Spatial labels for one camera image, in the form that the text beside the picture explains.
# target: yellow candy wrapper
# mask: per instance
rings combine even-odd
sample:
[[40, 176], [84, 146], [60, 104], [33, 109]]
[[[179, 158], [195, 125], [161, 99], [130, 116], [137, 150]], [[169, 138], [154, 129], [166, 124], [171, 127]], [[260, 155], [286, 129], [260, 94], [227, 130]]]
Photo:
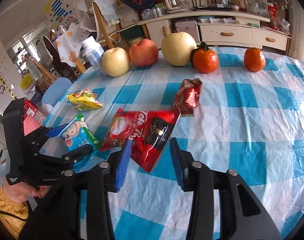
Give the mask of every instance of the yellow candy wrapper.
[[95, 99], [97, 96], [98, 94], [93, 93], [91, 90], [84, 89], [78, 93], [67, 95], [67, 98], [77, 110], [93, 110], [103, 107]]

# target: metal screw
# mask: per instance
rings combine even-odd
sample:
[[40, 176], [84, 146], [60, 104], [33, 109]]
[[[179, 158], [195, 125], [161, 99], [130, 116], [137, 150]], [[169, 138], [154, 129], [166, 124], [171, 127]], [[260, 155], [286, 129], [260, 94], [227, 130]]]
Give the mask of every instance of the metal screw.
[[200, 168], [200, 167], [202, 167], [202, 163], [200, 163], [200, 162], [192, 162], [192, 166], [194, 168]]
[[65, 176], [69, 177], [73, 175], [73, 171], [72, 170], [67, 170], [65, 171]]
[[237, 175], [237, 171], [236, 170], [233, 170], [233, 169], [229, 169], [228, 170], [228, 173], [232, 176], [236, 176]]
[[108, 162], [101, 162], [99, 164], [99, 167], [102, 169], [106, 169], [107, 167], [109, 167], [109, 163]]

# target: large yellow pear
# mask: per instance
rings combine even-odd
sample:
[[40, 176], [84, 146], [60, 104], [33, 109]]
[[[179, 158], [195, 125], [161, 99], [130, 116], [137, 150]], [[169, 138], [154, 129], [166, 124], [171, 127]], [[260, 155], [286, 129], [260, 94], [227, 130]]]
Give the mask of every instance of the large yellow pear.
[[130, 57], [122, 48], [107, 50], [102, 57], [102, 69], [112, 77], [123, 75], [129, 70]]
[[190, 62], [191, 51], [196, 49], [193, 37], [185, 32], [165, 36], [161, 43], [162, 54], [173, 66], [185, 66]]

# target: pink storage case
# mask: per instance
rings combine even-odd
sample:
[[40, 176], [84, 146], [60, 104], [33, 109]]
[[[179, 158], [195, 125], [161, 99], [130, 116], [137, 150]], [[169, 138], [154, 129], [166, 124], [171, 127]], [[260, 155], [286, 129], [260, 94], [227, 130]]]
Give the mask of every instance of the pink storage case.
[[175, 23], [177, 32], [186, 32], [190, 34], [196, 42], [200, 41], [199, 28], [196, 19], [178, 20]]

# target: hand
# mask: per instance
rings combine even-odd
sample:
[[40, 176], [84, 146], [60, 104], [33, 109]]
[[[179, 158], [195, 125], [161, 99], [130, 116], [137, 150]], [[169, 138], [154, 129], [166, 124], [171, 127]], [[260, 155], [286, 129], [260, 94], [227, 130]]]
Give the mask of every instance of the hand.
[[7, 180], [5, 180], [2, 186], [6, 196], [17, 204], [22, 204], [24, 201], [27, 201], [26, 196], [43, 198], [47, 194], [49, 188], [49, 186], [40, 186], [39, 190], [37, 190], [23, 181], [10, 186]]

